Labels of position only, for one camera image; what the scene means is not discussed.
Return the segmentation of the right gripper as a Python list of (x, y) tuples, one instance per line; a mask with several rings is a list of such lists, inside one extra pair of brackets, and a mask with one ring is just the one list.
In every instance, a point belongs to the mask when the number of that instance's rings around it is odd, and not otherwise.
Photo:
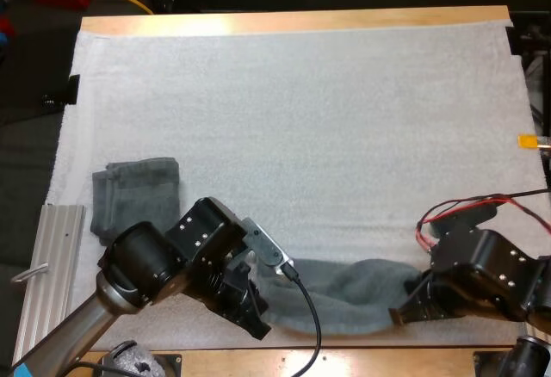
[(456, 227), (440, 232), (426, 290), (388, 309), (396, 325), (476, 316), (541, 320), (541, 260), (500, 233)]

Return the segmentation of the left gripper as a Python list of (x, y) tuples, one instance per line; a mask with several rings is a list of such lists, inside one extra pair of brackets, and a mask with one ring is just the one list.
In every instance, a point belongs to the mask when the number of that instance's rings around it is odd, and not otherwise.
[(251, 286), (246, 232), (238, 217), (213, 197), (198, 200), (165, 237), (183, 265), (183, 294), (262, 340), (271, 331), (268, 304)]

